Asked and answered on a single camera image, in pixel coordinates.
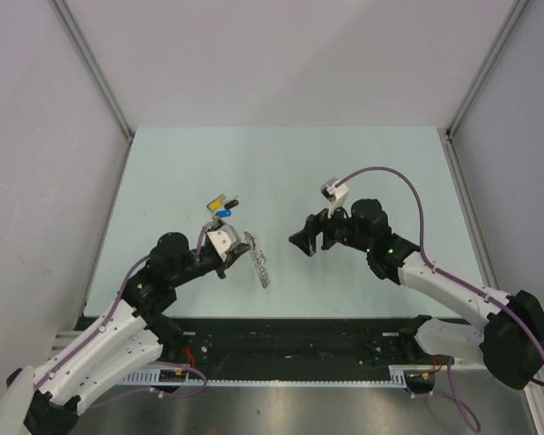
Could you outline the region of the yellow tag key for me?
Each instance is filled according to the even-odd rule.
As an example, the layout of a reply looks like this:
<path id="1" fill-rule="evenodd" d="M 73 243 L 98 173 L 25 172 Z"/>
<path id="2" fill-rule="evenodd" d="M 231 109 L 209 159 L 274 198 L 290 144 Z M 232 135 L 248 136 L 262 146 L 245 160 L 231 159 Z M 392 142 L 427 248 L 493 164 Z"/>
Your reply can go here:
<path id="1" fill-rule="evenodd" d="M 210 213 L 215 213 L 216 211 L 218 211 L 224 206 L 224 204 L 226 203 L 226 200 L 227 200 L 227 197 L 224 194 L 218 195 L 216 198 L 212 199 L 208 203 L 207 210 Z"/>

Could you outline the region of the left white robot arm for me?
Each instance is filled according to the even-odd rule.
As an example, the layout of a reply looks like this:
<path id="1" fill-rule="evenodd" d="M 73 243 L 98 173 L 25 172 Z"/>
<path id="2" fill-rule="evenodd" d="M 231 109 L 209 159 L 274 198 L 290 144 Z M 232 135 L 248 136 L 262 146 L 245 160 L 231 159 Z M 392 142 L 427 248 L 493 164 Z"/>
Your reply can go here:
<path id="1" fill-rule="evenodd" d="M 32 434 L 67 434 L 79 417 L 124 377 L 182 354 L 183 331 L 164 314 L 176 290 L 227 270 L 250 249 L 235 228 L 218 224 L 199 246 L 170 232 L 138 260 L 105 312 L 56 356 L 34 371 L 34 395 L 25 428 Z"/>

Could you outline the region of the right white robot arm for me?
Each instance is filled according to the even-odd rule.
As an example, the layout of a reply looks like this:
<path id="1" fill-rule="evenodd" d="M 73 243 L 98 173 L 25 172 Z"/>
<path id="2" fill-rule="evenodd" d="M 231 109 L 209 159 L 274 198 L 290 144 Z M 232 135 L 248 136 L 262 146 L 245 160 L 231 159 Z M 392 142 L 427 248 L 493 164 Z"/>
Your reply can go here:
<path id="1" fill-rule="evenodd" d="M 336 244 L 356 249 L 378 278 L 419 291 L 464 319 L 464 324 L 451 325 L 417 317 L 400 341 L 407 362 L 422 363 L 431 354 L 441 354 L 480 363 L 514 390 L 538 382 L 544 369 L 539 300 L 525 290 L 511 295 L 479 288 L 426 261 L 421 247 L 391 230 L 378 200 L 359 199 L 349 212 L 337 208 L 310 215 L 288 240 L 307 256 Z"/>

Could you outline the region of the metal disc with keyrings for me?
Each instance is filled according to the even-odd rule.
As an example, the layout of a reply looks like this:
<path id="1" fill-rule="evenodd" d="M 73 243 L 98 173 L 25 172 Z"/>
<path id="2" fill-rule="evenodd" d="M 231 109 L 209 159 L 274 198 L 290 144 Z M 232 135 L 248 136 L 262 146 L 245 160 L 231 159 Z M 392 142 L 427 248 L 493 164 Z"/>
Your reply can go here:
<path id="1" fill-rule="evenodd" d="M 266 256 L 258 246 L 257 239 L 252 233 L 245 231 L 244 238 L 246 243 L 249 245 L 249 254 L 256 269 L 257 278 L 262 288 L 267 289 L 270 286 L 270 277 L 267 271 Z"/>

